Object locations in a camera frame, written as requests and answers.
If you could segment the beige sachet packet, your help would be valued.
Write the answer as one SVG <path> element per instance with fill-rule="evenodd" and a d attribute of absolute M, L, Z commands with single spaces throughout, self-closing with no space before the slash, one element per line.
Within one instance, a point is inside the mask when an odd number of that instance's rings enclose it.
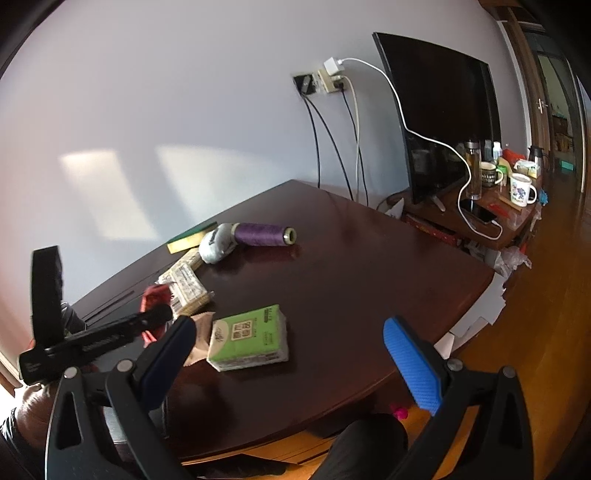
<path fill-rule="evenodd" d="M 195 328 L 197 328 L 197 336 L 195 336 L 195 343 L 184 361 L 184 367 L 190 367 L 207 358 L 209 342 L 211 341 L 213 317 L 213 312 L 202 312 L 191 316 Z"/>

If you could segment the white rolled sock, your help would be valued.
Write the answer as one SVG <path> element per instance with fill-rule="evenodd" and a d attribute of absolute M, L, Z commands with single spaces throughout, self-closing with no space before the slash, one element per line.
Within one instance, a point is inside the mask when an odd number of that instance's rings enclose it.
<path fill-rule="evenodd" d="M 237 245 L 235 225 L 221 223 L 214 230 L 205 234 L 198 246 L 198 253 L 204 263 L 212 265 L 228 256 Z"/>

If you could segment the white patterned mug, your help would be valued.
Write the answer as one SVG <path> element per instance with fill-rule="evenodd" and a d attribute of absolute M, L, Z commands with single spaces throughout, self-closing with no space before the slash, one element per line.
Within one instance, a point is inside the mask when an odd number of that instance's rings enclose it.
<path fill-rule="evenodd" d="M 527 207 L 538 200 L 538 191 L 532 179 L 521 173 L 513 173 L 510 179 L 510 199 L 519 207 Z"/>

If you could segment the black mug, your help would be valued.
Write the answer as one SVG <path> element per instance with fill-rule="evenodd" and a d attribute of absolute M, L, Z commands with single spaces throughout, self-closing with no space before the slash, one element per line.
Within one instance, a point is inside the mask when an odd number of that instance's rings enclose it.
<path fill-rule="evenodd" d="M 493 188 L 494 186 L 501 184 L 504 178 L 504 172 L 495 163 L 481 163 L 481 183 L 484 188 Z"/>

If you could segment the purple thread spool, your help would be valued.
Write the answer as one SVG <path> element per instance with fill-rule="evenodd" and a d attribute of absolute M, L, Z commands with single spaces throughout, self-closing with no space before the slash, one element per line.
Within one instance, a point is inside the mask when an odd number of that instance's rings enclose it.
<path fill-rule="evenodd" d="M 236 243 L 249 246 L 290 246 L 297 242 L 293 227 L 280 225 L 236 223 L 231 229 Z"/>

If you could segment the yellow green sponge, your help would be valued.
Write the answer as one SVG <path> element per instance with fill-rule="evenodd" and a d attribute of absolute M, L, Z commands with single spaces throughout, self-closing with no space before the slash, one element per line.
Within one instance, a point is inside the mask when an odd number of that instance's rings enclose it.
<path fill-rule="evenodd" d="M 205 234 L 216 226 L 215 221 L 202 222 L 170 239 L 166 244 L 167 250 L 170 254 L 175 254 L 198 247 Z"/>

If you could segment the smartphone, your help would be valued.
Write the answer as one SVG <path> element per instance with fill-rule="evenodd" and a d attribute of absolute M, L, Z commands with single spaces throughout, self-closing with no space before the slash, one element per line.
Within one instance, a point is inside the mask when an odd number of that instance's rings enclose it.
<path fill-rule="evenodd" d="M 497 220 L 497 215 L 492 211 L 472 202 L 469 208 L 469 213 L 481 223 L 488 225 Z"/>

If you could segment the cracker packet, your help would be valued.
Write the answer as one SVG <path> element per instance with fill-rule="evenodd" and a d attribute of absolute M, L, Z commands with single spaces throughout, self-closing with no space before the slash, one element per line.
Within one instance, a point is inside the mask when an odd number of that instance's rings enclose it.
<path fill-rule="evenodd" d="M 213 299 L 213 293 L 200 282 L 191 265 L 183 261 L 174 263 L 156 283 L 169 288 L 174 318 L 192 316 Z"/>
<path fill-rule="evenodd" d="M 197 248 L 189 249 L 178 261 L 179 265 L 186 265 L 192 270 L 197 268 L 203 263 L 199 251 Z"/>

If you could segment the red wet wipes packet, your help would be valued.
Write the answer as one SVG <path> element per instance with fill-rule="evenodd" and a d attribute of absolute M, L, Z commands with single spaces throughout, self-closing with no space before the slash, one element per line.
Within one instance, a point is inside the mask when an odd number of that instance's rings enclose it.
<path fill-rule="evenodd" d="M 158 305 L 170 305 L 172 293 L 166 284 L 155 284 L 145 289 L 140 304 L 140 311 L 145 312 L 151 310 Z M 146 330 L 141 334 L 143 346 L 148 347 L 149 344 L 159 340 L 165 333 L 166 326 L 162 325 L 153 330 Z"/>

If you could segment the wall power outlet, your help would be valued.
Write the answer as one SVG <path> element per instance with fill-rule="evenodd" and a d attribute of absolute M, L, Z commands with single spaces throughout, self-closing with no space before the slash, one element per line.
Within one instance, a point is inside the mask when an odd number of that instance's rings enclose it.
<path fill-rule="evenodd" d="M 294 74 L 291 78 L 293 78 L 297 93 L 303 96 L 311 96 L 317 93 L 332 94 L 346 90 L 341 75 L 329 76 L 324 69 Z"/>

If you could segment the glass bottle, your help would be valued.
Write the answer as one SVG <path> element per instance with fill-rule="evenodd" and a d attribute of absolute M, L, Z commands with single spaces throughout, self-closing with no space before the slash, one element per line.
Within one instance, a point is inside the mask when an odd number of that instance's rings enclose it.
<path fill-rule="evenodd" d="M 466 160 L 470 167 L 470 183 L 467 187 L 467 196 L 472 200 L 479 200 L 482 196 L 481 177 L 481 145 L 478 141 L 468 141 L 465 144 Z"/>

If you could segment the green tissue pack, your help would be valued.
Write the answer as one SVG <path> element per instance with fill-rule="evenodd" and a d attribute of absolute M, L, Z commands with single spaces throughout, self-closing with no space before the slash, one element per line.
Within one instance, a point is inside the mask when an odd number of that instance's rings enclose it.
<path fill-rule="evenodd" d="M 288 360 L 287 320 L 279 304 L 215 320 L 206 361 L 217 372 Z"/>

